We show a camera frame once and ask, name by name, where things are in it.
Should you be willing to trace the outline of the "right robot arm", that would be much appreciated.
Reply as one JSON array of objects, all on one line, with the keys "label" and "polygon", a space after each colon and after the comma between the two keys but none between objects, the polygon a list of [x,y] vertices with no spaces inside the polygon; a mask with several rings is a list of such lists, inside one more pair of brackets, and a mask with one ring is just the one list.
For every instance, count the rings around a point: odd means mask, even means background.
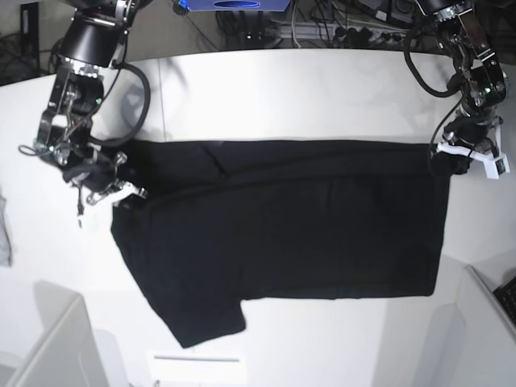
[{"label": "right robot arm", "polygon": [[[41,115],[37,136],[28,147],[19,146],[25,156],[35,156],[54,166],[65,182],[88,189],[91,206],[129,189],[145,196],[142,188],[119,178],[118,169],[127,155],[108,155],[133,139],[142,129],[151,102],[151,86],[145,74],[125,61],[128,34],[138,11],[147,1],[72,1],[75,13],[57,56],[60,65],[46,109]],[[140,116],[129,132],[118,138],[92,136],[93,117],[105,103],[101,70],[127,70],[137,76],[144,89]]]}]

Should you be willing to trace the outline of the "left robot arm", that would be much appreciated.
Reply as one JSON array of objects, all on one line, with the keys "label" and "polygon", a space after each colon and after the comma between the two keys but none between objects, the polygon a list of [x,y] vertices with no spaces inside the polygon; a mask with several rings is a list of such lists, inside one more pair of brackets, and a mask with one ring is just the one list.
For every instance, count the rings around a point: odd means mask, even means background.
[{"label": "left robot arm", "polygon": [[[476,161],[482,164],[488,179],[497,180],[510,172],[508,157],[501,149],[503,119],[497,114],[509,86],[497,54],[470,1],[419,1],[417,5],[421,15],[403,43],[405,63],[430,95],[460,95],[432,133],[428,169],[435,177],[451,177],[465,174]],[[444,91],[430,87],[412,60],[412,42],[427,27],[433,29],[455,70]]]}]

